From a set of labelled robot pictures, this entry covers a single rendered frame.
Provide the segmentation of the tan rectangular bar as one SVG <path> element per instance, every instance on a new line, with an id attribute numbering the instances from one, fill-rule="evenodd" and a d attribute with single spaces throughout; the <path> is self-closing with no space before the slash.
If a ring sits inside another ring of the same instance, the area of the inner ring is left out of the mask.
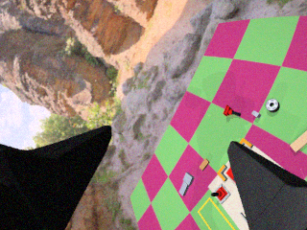
<path id="1" fill-rule="evenodd" d="M 291 143 L 291 147 L 295 152 L 298 152 L 302 147 L 307 145 L 307 129 L 298 139 Z"/>

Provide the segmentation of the orange rectangular block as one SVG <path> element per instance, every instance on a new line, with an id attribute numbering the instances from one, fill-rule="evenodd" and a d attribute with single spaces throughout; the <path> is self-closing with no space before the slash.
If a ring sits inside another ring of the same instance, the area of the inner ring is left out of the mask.
<path id="1" fill-rule="evenodd" d="M 199 165 L 199 168 L 203 171 L 204 169 L 206 169 L 206 166 L 210 164 L 210 161 L 207 161 L 207 158 L 204 158 L 204 160 L 202 161 L 202 164 Z"/>

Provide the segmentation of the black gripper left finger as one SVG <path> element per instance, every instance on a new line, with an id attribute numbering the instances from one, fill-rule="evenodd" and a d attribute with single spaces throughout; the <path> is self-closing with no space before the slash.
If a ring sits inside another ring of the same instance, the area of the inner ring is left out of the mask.
<path id="1" fill-rule="evenodd" d="M 99 126 L 39 149 L 0 143 L 0 177 L 14 187 L 45 230 L 65 230 L 103 161 L 111 126 Z"/>

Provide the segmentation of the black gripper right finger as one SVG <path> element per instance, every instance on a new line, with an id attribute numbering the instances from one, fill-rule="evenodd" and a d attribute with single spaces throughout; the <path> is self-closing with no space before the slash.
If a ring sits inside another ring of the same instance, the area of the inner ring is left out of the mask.
<path id="1" fill-rule="evenodd" d="M 307 180 L 242 143 L 227 149 L 248 230 L 307 230 Z"/>

